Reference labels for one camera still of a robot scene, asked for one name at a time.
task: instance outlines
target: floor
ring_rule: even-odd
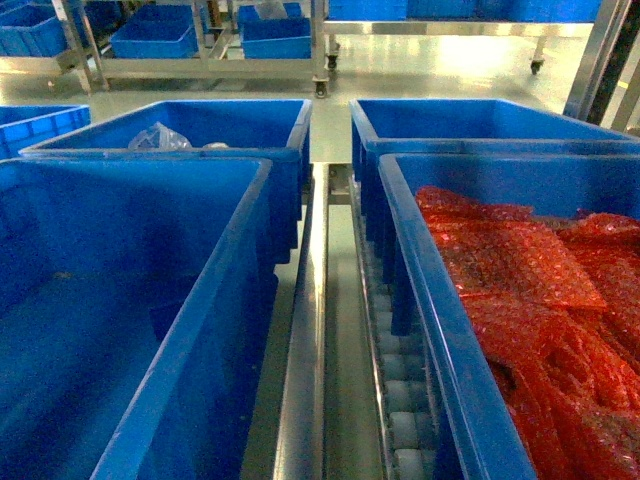
[[[561,112],[586,39],[550,39],[538,76],[536,40],[464,37],[342,37],[330,97],[314,101],[312,159],[349,163],[347,103],[358,97],[501,97]],[[94,121],[164,99],[313,98],[311,81],[119,81],[85,96],[69,75],[0,78],[0,104],[89,103]],[[243,478],[269,478],[297,267],[278,268],[280,290]],[[348,206],[330,211],[327,332],[327,471],[333,479],[379,478],[377,427],[367,346],[359,319],[358,272]]]

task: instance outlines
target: blue plastic bin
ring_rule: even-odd
[[[367,239],[380,245],[385,153],[637,154],[636,138],[504,100],[354,100],[353,167],[362,183]]]
[[[571,218],[584,208],[640,218],[640,187],[630,181],[640,178],[640,157],[407,154],[384,156],[379,169],[387,241],[397,238],[411,279],[466,478],[536,478],[414,196],[435,185],[485,203],[533,205],[539,215]]]
[[[87,105],[0,106],[0,158],[89,123]]]
[[[601,0],[515,0],[509,19],[515,22],[594,22]]]
[[[424,19],[468,19],[476,12],[476,0],[409,0],[408,16]]]
[[[191,58],[198,51],[193,25],[128,22],[111,37],[116,58]]]
[[[406,20],[407,0],[330,0],[330,20]]]
[[[54,57],[66,49],[53,7],[24,5],[0,15],[0,56]]]
[[[309,177],[308,100],[211,100],[159,102],[78,130],[75,134],[42,142],[23,150],[26,156],[122,158],[138,132],[161,122],[186,136],[194,148],[174,151],[176,157],[264,157],[274,162],[271,195],[277,212],[273,219],[279,263],[288,263],[297,246],[297,220],[302,214],[302,186]],[[203,148],[224,142],[230,148]],[[146,151],[159,155],[162,151]]]
[[[245,58],[311,58],[308,18],[247,22],[241,40]]]
[[[0,163],[2,478],[101,457],[95,478],[238,477],[277,286],[270,168]]]

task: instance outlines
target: cart wheel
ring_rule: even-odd
[[[542,68],[542,65],[544,65],[544,60],[534,60],[531,62],[531,73],[533,75],[537,75]]]
[[[316,98],[326,98],[327,96],[327,82],[316,83]]]
[[[327,68],[330,72],[335,72],[336,68],[338,68],[338,56],[337,55],[327,55],[329,62],[327,63]]]

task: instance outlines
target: white roller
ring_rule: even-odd
[[[391,311],[391,297],[389,295],[374,293],[372,300],[373,300],[373,308],[377,312]]]
[[[391,312],[379,312],[376,314],[375,325],[379,332],[391,331],[391,319],[393,314]]]
[[[402,355],[382,355],[382,375],[385,380],[406,380],[407,370]]]
[[[393,448],[417,449],[420,445],[418,430],[416,428],[416,418],[413,413],[394,412],[389,415],[389,429]]]
[[[389,332],[379,332],[376,340],[382,355],[400,353],[400,337],[391,335]]]
[[[398,480],[427,480],[420,450],[396,450],[394,461]]]
[[[414,411],[411,392],[407,382],[390,380],[385,382],[384,386],[387,413]]]

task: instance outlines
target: clear plastic bag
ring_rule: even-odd
[[[160,122],[143,130],[129,142],[130,150],[181,150],[183,148],[191,148],[189,140]]]
[[[289,17],[284,5],[279,0],[265,0],[256,4],[255,9],[260,20],[279,20]]]

